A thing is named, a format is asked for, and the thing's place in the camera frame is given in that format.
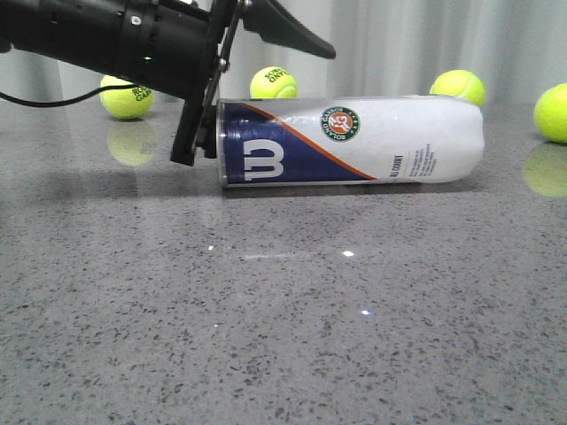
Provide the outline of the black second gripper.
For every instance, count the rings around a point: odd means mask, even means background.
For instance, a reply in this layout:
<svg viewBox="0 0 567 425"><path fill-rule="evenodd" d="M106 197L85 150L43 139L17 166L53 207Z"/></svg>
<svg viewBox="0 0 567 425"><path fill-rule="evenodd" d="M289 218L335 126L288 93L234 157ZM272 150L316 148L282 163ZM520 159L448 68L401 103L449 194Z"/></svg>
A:
<svg viewBox="0 0 567 425"><path fill-rule="evenodd" d="M217 46L236 9L181 1L3 1L1 39L14 48L184 99L170 154L193 166L221 72Z"/></svg>

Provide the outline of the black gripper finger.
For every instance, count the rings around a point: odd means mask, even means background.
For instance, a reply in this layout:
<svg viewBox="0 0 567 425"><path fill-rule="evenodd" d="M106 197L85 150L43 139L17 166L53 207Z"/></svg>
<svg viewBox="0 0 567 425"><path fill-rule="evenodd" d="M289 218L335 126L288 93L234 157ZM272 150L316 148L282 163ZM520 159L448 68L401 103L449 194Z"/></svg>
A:
<svg viewBox="0 0 567 425"><path fill-rule="evenodd" d="M305 27L278 1L245 1L244 29L265 43L305 52L318 58L335 58L334 47Z"/></svg>

